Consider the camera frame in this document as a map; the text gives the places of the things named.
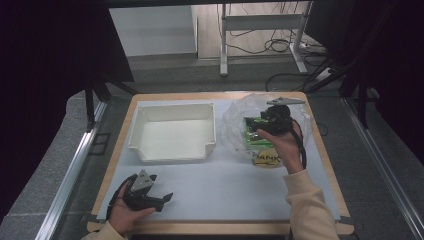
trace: white plastic tray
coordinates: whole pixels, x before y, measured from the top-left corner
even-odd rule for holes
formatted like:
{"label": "white plastic tray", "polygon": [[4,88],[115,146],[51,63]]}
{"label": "white plastic tray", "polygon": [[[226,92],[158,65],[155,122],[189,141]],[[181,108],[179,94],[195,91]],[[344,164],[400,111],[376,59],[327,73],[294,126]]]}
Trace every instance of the white plastic tray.
{"label": "white plastic tray", "polygon": [[138,107],[129,134],[143,163],[201,162],[216,145],[214,104]]}

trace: person's left hand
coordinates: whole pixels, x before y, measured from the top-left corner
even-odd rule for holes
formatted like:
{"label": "person's left hand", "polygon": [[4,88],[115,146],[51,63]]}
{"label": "person's left hand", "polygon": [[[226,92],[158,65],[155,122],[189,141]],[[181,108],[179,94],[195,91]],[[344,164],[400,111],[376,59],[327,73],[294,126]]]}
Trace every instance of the person's left hand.
{"label": "person's left hand", "polygon": [[115,204],[113,204],[112,212],[109,218],[110,225],[121,236],[125,236],[125,233],[132,229],[134,222],[137,219],[147,217],[156,211],[155,208],[133,211],[125,204],[122,197],[124,196],[125,189],[127,189],[129,183],[129,181],[126,182],[119,191],[118,197],[116,198]]}

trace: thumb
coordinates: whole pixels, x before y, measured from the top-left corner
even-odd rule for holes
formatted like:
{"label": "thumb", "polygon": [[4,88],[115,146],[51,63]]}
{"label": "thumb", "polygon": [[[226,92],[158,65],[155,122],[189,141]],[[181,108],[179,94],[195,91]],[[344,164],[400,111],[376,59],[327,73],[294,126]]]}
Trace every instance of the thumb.
{"label": "thumb", "polygon": [[133,215],[133,218],[137,220],[139,218],[145,218],[154,212],[156,212],[156,208],[146,208],[140,211],[133,212],[132,215]]}
{"label": "thumb", "polygon": [[270,133],[268,133],[268,132],[266,132],[262,129],[258,129],[256,132],[258,133],[259,137],[270,141],[272,144],[275,143],[275,141],[276,141],[275,136],[272,136]]}

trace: cuff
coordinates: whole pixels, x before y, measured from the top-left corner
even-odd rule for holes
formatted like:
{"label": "cuff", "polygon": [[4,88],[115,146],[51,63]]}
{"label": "cuff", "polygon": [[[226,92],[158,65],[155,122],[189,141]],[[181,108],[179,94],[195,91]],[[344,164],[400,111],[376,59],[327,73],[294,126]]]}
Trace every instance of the cuff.
{"label": "cuff", "polygon": [[100,229],[97,233],[97,239],[102,240],[127,240],[127,238],[122,237],[113,227],[110,225],[109,221]]}
{"label": "cuff", "polygon": [[287,196],[309,192],[317,188],[309,178],[308,170],[306,169],[297,173],[283,176],[283,178],[288,189]]}

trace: aluminum rail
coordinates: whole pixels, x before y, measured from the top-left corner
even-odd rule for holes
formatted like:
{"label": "aluminum rail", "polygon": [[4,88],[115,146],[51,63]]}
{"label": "aluminum rail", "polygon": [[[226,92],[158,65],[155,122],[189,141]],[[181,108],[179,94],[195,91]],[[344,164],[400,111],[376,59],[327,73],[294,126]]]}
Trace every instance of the aluminum rail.
{"label": "aluminum rail", "polygon": [[393,199],[398,205],[400,211],[402,212],[406,222],[411,228],[412,233],[416,239],[424,239],[424,224],[421,219],[420,214],[417,209],[414,207],[414,204],[409,199],[408,195],[403,191],[402,186],[397,180],[395,174],[390,168],[389,164],[386,161],[383,153],[378,148],[370,132],[365,129],[362,124],[359,122],[356,116],[356,108],[351,101],[348,101],[345,98],[342,98],[342,102],[345,105],[350,119],[352,120],[356,130],[358,131],[360,137],[365,143],[374,164],[376,165],[378,171],[383,177],[384,182],[387,185],[390,193],[392,194]]}
{"label": "aluminum rail", "polygon": [[44,222],[38,231],[37,240],[47,240],[51,239],[54,234],[54,231],[59,222],[60,216],[62,215],[63,209],[71,195],[72,189],[75,185],[75,182],[78,178],[78,175],[81,171],[82,166],[84,165],[85,159],[87,158],[90,146],[94,140],[96,132],[98,130],[99,121],[101,120],[104,110],[106,108],[106,103],[100,102],[97,105],[95,111],[95,121],[91,132],[84,133],[82,140],[75,152],[75,155],[72,159],[71,164],[63,178],[63,181],[59,187],[59,190],[56,193],[56,196],[50,206],[49,211],[47,212]]}

